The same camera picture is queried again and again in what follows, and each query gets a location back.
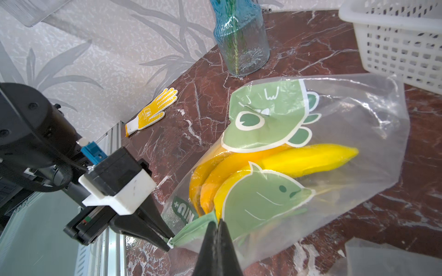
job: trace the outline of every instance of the glass vase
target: glass vase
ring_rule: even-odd
[[[230,73],[242,77],[261,68],[270,50],[261,7],[251,0],[210,0],[216,16],[213,35]]]

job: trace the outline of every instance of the banana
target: banana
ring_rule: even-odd
[[[191,202],[193,203],[193,206],[196,209],[196,212],[199,216],[204,215],[204,211],[201,209],[199,205],[199,199],[200,199],[200,193],[201,193],[201,187],[204,183],[204,181],[209,176],[210,172],[213,171],[213,169],[226,157],[231,155],[232,152],[230,151],[224,151],[221,153],[218,153],[208,161],[204,162],[203,164],[196,167],[194,170],[191,181],[189,183],[189,198]]]
[[[248,165],[248,162],[258,162],[263,158],[272,156],[282,151],[291,149],[289,145],[282,145],[265,151],[251,153],[233,153],[229,157],[222,160],[214,170],[209,174],[201,188],[200,204],[206,214],[214,208],[213,198],[222,183],[229,178],[230,175]]]
[[[339,168],[357,156],[358,153],[358,149],[354,147],[336,144],[317,144],[282,151],[255,163],[263,170],[274,170],[296,178]],[[213,199],[218,219],[222,216],[222,207],[229,190],[241,178],[250,174],[250,171],[249,165],[243,167],[226,179],[218,189]]]

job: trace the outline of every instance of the cartoon dinosaur face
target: cartoon dinosaur face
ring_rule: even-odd
[[[223,219],[232,240],[269,219],[287,213],[311,200],[315,191],[296,180],[250,162],[251,173],[229,191],[223,206]]]
[[[302,147],[312,133],[301,126],[317,121],[310,114],[319,96],[307,92],[304,81],[283,80],[244,86],[230,99],[230,125],[223,133],[222,146],[234,152],[255,152],[288,143]]]

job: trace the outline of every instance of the clear plastic sheet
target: clear plastic sheet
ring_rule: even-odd
[[[327,276],[436,276],[442,260],[408,252],[389,244],[376,244],[359,238],[345,243],[347,258],[339,259]]]

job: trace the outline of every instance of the work glove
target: work glove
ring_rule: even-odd
[[[173,87],[170,89],[165,88],[163,92],[138,113],[135,119],[126,124],[126,137],[161,120],[165,114],[163,110],[178,99],[177,94],[178,91]]]

